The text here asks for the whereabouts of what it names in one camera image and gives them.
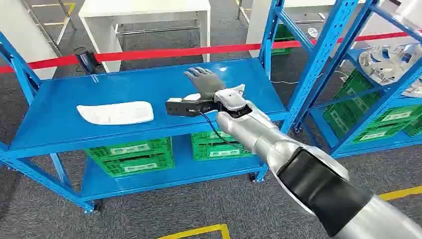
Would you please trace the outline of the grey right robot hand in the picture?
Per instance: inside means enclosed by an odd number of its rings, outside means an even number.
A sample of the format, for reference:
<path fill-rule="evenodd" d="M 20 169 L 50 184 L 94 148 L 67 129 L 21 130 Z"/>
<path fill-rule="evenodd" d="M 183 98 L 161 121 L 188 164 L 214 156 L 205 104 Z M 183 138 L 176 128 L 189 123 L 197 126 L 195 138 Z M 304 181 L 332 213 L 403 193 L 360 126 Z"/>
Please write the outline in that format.
<path fill-rule="evenodd" d="M 201 100 L 212 100 L 215 92 L 226 87 L 223 80 L 209 69 L 191 67 L 183 73 L 197 89 Z"/>

